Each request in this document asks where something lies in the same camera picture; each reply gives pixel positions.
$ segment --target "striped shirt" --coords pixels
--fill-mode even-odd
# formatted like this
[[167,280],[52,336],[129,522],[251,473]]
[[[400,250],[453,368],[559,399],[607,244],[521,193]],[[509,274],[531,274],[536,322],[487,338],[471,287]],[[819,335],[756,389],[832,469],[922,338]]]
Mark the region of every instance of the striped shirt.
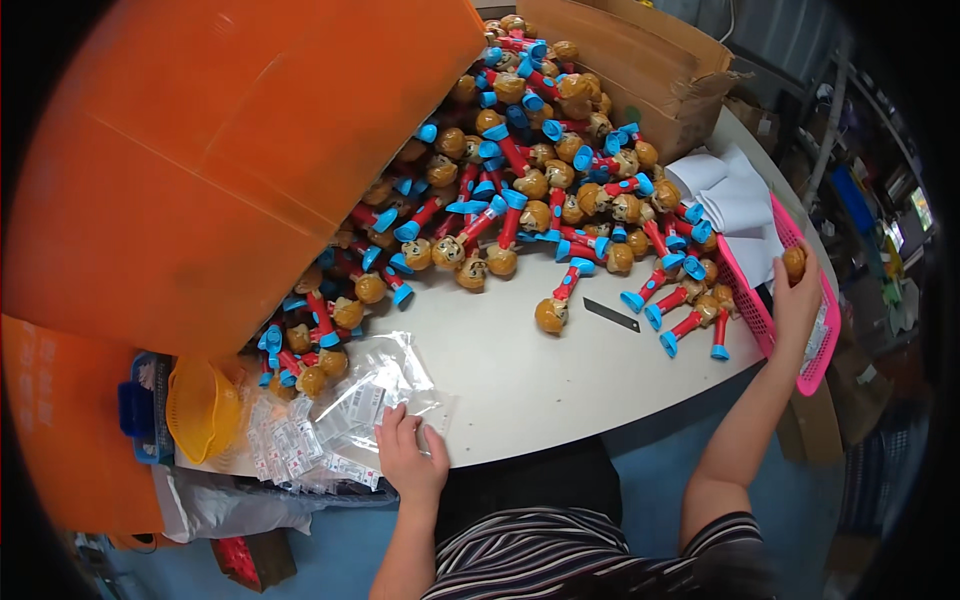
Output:
[[[644,559],[630,556],[623,532],[605,515],[577,508],[500,511],[438,547],[437,580],[422,598],[577,597],[571,593],[571,582],[585,578],[591,586],[602,583],[630,597],[642,598],[647,590],[661,597],[664,592],[698,589],[701,582],[694,565],[721,545],[728,550],[750,546],[755,556],[762,538],[753,516],[732,513],[718,518],[679,558]],[[729,564],[720,566],[713,571],[730,572]]]

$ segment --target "table surface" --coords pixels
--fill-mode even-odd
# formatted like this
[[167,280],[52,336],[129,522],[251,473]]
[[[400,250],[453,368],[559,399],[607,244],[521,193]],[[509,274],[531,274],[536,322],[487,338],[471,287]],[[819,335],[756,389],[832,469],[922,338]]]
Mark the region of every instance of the table surface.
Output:
[[[734,142],[778,194],[807,238],[823,252],[796,194],[749,132],[725,108],[711,144]],[[678,404],[747,369],[762,358],[753,334],[739,318],[727,326],[731,359],[709,357],[712,327],[697,328],[669,358],[658,333],[619,299],[636,291],[653,270],[654,257],[637,262],[629,276],[598,266],[584,276],[569,301],[569,320],[558,338],[533,319],[537,303],[551,295],[567,264],[552,258],[552,245],[520,251],[517,271],[504,280],[488,276],[485,292],[461,288],[453,275],[430,269],[407,282],[416,291],[406,310],[377,310],[367,320],[372,333],[410,331],[424,366],[439,390],[459,397],[446,442],[454,467],[486,463],[565,444],[642,419]],[[835,275],[827,265],[833,286]],[[672,289],[667,284],[653,297]],[[589,298],[640,323],[640,333],[588,312]],[[687,305],[663,318],[668,329],[689,314]],[[178,451],[177,464],[250,474],[245,460],[192,466]]]

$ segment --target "floor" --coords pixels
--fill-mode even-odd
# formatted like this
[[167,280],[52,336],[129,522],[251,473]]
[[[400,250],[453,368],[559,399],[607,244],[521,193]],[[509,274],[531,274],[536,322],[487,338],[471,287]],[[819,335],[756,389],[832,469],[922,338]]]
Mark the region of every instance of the floor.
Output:
[[[634,554],[674,556],[680,499],[713,430],[756,370],[645,420],[604,434],[620,474],[623,529]],[[776,436],[750,497],[787,600],[821,598],[822,568],[843,492],[842,461],[828,467],[788,463]],[[396,521],[396,506],[328,509],[314,514],[312,535],[290,532],[297,576],[264,598],[366,598]],[[130,598],[254,598],[222,575],[209,543],[161,548],[152,555],[111,553]]]

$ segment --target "orange plastic basket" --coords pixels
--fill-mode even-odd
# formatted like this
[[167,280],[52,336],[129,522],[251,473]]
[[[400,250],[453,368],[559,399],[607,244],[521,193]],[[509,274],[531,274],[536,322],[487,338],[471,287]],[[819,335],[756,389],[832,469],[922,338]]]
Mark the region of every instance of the orange plastic basket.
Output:
[[227,376],[202,358],[181,358],[170,373],[167,426],[198,465],[230,445],[240,421],[240,396]]

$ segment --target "pile of toys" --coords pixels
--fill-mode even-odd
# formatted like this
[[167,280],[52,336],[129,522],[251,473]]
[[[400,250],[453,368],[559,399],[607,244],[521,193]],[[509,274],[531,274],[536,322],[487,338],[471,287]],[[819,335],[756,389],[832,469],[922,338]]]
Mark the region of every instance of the pile of toys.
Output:
[[[666,351],[675,355],[687,332],[716,322],[712,355],[729,357],[723,338],[732,291],[717,282],[710,259],[717,238],[703,207],[681,204],[637,123],[612,125],[600,80],[575,72],[574,42],[547,44],[516,14],[487,21],[486,29],[480,59],[364,193],[282,314],[255,339],[264,352],[263,385],[313,396],[325,377],[346,368],[337,347],[358,333],[364,305],[381,301],[388,285],[401,308],[411,296],[399,274],[436,265],[479,292],[487,271],[515,272],[517,243],[549,242],[554,246],[543,246],[558,262],[570,260],[563,283],[535,308],[543,331],[563,330],[570,292],[594,264],[628,274],[652,249],[653,275],[623,301],[656,330],[668,311],[692,305],[660,336]],[[497,227],[495,239],[481,241]],[[667,282],[676,290],[645,307]]]

